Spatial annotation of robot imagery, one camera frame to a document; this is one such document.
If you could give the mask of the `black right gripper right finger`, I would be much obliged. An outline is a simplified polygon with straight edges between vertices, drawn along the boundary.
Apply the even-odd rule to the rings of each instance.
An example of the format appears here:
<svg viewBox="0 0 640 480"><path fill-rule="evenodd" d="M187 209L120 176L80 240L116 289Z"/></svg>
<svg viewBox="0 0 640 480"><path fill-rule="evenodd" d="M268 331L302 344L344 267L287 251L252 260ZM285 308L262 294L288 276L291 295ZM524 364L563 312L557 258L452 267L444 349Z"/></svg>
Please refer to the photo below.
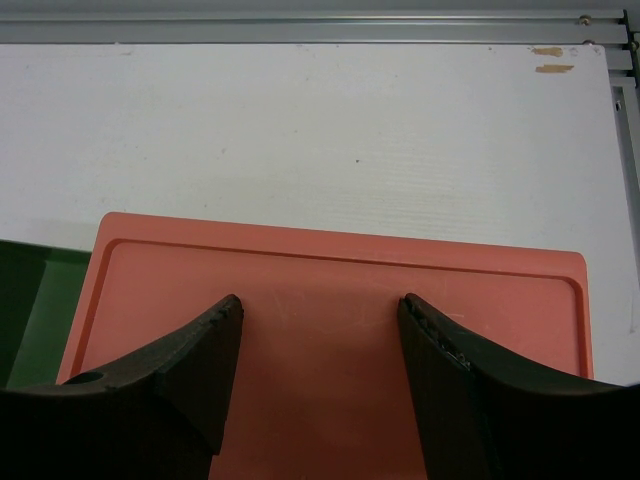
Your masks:
<svg viewBox="0 0 640 480"><path fill-rule="evenodd" d="M530 360L415 294L397 320L428 478L638 478L638 386Z"/></svg>

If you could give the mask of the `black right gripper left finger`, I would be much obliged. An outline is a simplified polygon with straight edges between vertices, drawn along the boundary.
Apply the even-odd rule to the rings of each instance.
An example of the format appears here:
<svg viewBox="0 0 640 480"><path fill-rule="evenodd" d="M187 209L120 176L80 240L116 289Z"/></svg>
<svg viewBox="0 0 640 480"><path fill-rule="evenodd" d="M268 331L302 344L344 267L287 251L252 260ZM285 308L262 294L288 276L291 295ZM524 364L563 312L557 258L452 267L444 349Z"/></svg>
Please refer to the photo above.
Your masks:
<svg viewBox="0 0 640 480"><path fill-rule="evenodd" d="M228 295L59 385L1 392L4 479L206 479L219 455L243 330Z"/></svg>

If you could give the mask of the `salmon drawer box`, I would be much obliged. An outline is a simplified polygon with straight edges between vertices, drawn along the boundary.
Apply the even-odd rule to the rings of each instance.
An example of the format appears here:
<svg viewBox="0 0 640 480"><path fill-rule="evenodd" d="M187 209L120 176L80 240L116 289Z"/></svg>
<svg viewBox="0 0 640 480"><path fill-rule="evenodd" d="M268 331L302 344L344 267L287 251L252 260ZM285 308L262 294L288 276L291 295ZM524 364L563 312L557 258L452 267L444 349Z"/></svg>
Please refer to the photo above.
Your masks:
<svg viewBox="0 0 640 480"><path fill-rule="evenodd" d="M421 479L396 320L409 293L527 358L593 374L577 253L110 213L58 377L232 294L243 333L212 478Z"/></svg>

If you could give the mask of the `green pull-out drawer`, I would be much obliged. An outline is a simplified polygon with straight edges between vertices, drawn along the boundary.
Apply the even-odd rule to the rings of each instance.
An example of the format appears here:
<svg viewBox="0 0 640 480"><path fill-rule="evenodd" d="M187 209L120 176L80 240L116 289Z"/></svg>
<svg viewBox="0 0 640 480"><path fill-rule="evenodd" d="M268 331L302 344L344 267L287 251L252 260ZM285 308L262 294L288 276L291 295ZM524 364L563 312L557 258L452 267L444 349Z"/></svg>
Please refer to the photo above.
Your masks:
<svg viewBox="0 0 640 480"><path fill-rule="evenodd" d="M91 254L1 242L1 387L56 381Z"/></svg>

